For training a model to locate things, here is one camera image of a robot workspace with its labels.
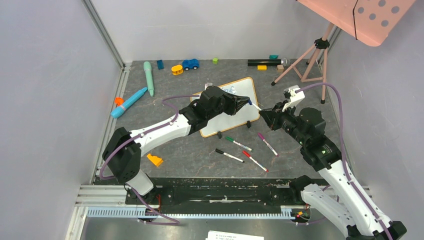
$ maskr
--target white wall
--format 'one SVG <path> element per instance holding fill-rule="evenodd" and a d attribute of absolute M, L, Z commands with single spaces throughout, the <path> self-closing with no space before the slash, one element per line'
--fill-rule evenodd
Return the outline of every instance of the white wall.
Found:
<path fill-rule="evenodd" d="M 120 69 L 80 0 L 0 2 L 0 239 L 62 240 Z"/>
<path fill-rule="evenodd" d="M 416 1 L 378 47 L 343 32 L 328 59 L 355 174 L 392 220 L 403 221 L 405 240 L 423 232 L 423 13 L 424 1 Z"/>
<path fill-rule="evenodd" d="M 295 0 L 92 0 L 125 62 L 300 57 L 328 22 Z"/>

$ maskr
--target cable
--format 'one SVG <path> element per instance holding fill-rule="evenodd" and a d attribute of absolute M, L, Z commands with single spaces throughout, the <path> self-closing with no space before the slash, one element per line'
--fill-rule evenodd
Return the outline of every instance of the cable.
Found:
<path fill-rule="evenodd" d="M 152 208 L 151 206 L 149 206 L 144 199 L 142 198 L 142 196 L 140 196 L 139 192 L 131 187 L 132 191 L 135 193 L 135 195 L 137 196 L 137 198 L 141 201 L 142 204 L 144 204 L 144 206 L 146 206 L 146 208 L 148 208 L 150 211 L 152 211 L 154 214 L 157 214 L 158 216 L 161 216 L 164 219 L 168 219 L 169 221 L 172 222 L 154 222 L 154 221 L 144 221 L 144 224 L 149 224 L 149 225 L 162 225 L 162 226 L 177 226 L 180 225 L 180 221 L 178 221 L 175 218 L 166 216 L 158 211 L 156 211 L 154 208 Z"/>
<path fill-rule="evenodd" d="M 325 187 L 322 189 L 322 191 L 324 192 L 324 191 L 325 191 L 325 190 L 327 190 L 330 186 L 331 186 L 331 185 L 327 185 L 327 186 L 325 186 Z"/>
<path fill-rule="evenodd" d="M 305 220 L 305 221 L 309 221 L 309 219 L 311 219 L 311 218 L 303 217 L 302 215 L 299 215 L 299 218 L 301 218 L 301 219 L 303 219 L 303 220 Z"/>
<path fill-rule="evenodd" d="M 340 148 L 341 148 L 341 162 L 343 165 L 343 170 L 344 170 L 344 174 L 347 177 L 348 181 L 351 181 L 352 178 L 348 172 L 348 161 L 346 158 L 346 151 L 345 151 L 345 141 L 343 140 L 343 111 L 342 111 L 342 98 L 340 97 L 340 93 L 339 91 L 337 91 L 336 87 L 331 84 L 331 83 L 327 83 L 327 82 L 318 82 L 318 83 L 314 83 L 305 87 L 302 87 L 299 90 L 296 90 L 295 92 L 302 92 L 314 87 L 318 87 L 318 86 L 328 86 L 330 88 L 333 89 L 333 91 L 335 92 L 335 95 L 337 96 L 337 100 L 338 100 L 338 111 L 339 111 L 339 120 L 340 120 Z M 356 184 L 354 182 L 350 182 L 350 185 L 352 186 L 352 188 L 356 191 L 356 193 L 359 195 L 359 197 L 362 199 L 362 201 L 365 203 L 365 205 L 368 207 L 368 209 L 372 212 L 372 214 L 374 215 L 374 217 L 376 218 L 376 220 L 378 220 L 378 223 L 380 223 L 381 227 L 383 228 L 385 234 L 387 235 L 389 240 L 393 240 L 392 235 L 390 234 L 389 230 L 387 229 L 386 225 L 383 223 L 383 221 L 380 219 L 379 214 L 377 213 L 377 211 L 373 208 L 373 206 L 371 206 L 370 202 L 368 202 L 368 200 L 365 198 L 365 196 L 362 194 L 362 192 L 359 190 L 358 186 L 356 186 Z"/>
<path fill-rule="evenodd" d="M 148 134 L 148 133 L 151 133 L 151 132 L 153 132 L 153 131 L 155 131 L 155 130 L 158 130 L 158 129 L 161 129 L 161 128 L 163 128 L 163 127 L 166 127 L 166 126 L 168 126 L 168 125 L 170 125 L 170 123 L 173 123 L 173 122 L 175 122 L 175 120 L 177 120 L 177 118 L 178 118 L 178 108 L 174 105 L 174 104 L 171 104 L 171 103 L 167 103 L 167 102 L 165 102 L 165 101 L 167 101 L 167 100 L 170 100 L 170 99 L 176 99 L 176 98 L 191 98 L 191 97 L 199 97 L 199 95 L 178 95 L 178 96 L 171 96 L 171 97 L 167 97 L 167 98 L 164 98 L 164 99 L 162 99 L 162 104 L 163 105 L 166 105 L 166 106 L 168 106 L 168 107 L 171 107 L 171 108 L 173 108 L 174 110 L 175 110 L 175 115 L 174 115 L 174 117 L 173 117 L 173 119 L 171 120 L 171 121 L 169 121 L 169 122 L 166 122 L 166 123 L 164 123 L 164 124 L 162 124 L 162 125 L 159 125 L 159 126 L 156 126 L 156 127 L 153 127 L 153 128 L 151 128 L 151 129 L 149 129 L 149 130 L 146 130 L 146 131 L 144 131 L 144 132 L 142 132 L 142 133 L 140 133 L 140 134 L 137 134 L 137 135 L 135 135 L 135 136 L 133 136 L 133 137 L 131 137 L 130 139 L 128 139 L 128 140 L 126 140 L 124 143 L 122 143 L 121 145 L 119 145 L 107 158 L 106 158 L 106 160 L 104 161 L 104 163 L 103 163 L 103 165 L 101 166 L 101 168 L 100 168 L 100 171 L 99 171 L 99 177 L 100 177 L 100 179 L 101 180 L 108 180 L 108 179 L 114 179 L 115 178 L 115 176 L 114 175 L 111 175 L 111 176 L 103 176 L 103 172 L 105 171 L 105 168 L 106 168 L 106 166 L 108 165 L 108 163 L 111 161 L 111 159 L 117 154 L 117 152 L 119 152 L 123 147 L 125 147 L 127 144 L 129 144 L 130 142 L 132 142 L 132 141 L 134 141 L 134 140 L 136 140 L 136 139 L 138 139 L 138 138 L 141 138 L 142 137 L 142 135 L 146 135 L 146 134 Z"/>

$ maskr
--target tripod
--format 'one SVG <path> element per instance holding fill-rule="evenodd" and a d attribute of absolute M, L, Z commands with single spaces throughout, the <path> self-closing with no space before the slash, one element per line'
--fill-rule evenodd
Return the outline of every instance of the tripod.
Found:
<path fill-rule="evenodd" d="M 274 86 L 284 75 L 286 75 L 291 69 L 293 69 L 296 74 L 300 78 L 300 82 L 311 82 L 311 81 L 318 81 L 322 80 L 323 83 L 327 82 L 327 57 L 328 57 L 328 48 L 330 46 L 329 41 L 327 38 L 330 35 L 331 30 L 333 29 L 334 24 L 330 22 L 330 24 L 327 27 L 327 30 L 325 31 L 324 35 L 315 40 L 313 45 L 302 55 L 300 56 L 295 62 L 293 62 L 292 65 L 290 65 L 277 79 L 275 79 L 273 82 L 271 82 L 271 85 Z M 302 75 L 299 70 L 296 68 L 296 65 L 304 58 L 306 55 L 308 55 L 312 50 L 313 52 L 312 56 L 310 56 L 309 60 L 306 62 L 308 65 L 306 68 L 306 71 Z M 307 76 L 309 72 L 311 71 L 312 66 L 314 65 L 315 60 L 317 59 L 318 55 L 320 54 L 321 50 L 324 50 L 324 62 L 322 64 L 322 76 L 321 77 L 315 77 L 315 78 L 308 78 Z M 326 86 L 322 86 L 322 96 L 321 96 L 321 103 L 324 104 L 326 102 Z"/>

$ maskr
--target yellow toy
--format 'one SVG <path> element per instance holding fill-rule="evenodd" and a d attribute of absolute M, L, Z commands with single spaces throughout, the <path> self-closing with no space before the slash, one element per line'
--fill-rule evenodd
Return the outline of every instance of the yellow toy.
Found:
<path fill-rule="evenodd" d="M 180 75 L 184 72 L 182 65 L 175 65 L 171 68 L 173 75 Z"/>
<path fill-rule="evenodd" d="M 258 65 L 257 66 L 257 70 L 258 71 L 266 71 L 267 70 L 267 65 Z"/>
<path fill-rule="evenodd" d="M 164 161 L 162 158 L 158 156 L 153 156 L 152 154 L 147 154 L 147 158 L 150 160 L 151 163 L 153 163 L 156 167 L 159 167 Z"/>

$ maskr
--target red marker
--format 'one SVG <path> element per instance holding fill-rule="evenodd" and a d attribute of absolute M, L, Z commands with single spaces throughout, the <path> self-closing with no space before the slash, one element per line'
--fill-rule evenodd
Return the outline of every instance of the red marker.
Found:
<path fill-rule="evenodd" d="M 262 166 L 261 164 L 259 164 L 258 161 L 256 161 L 255 159 L 253 159 L 253 157 L 245 150 L 243 150 L 243 154 L 246 155 L 246 157 L 250 158 L 255 164 L 257 164 L 261 169 L 263 169 L 265 172 L 269 172 L 268 169 L 266 169 L 264 166 Z"/>

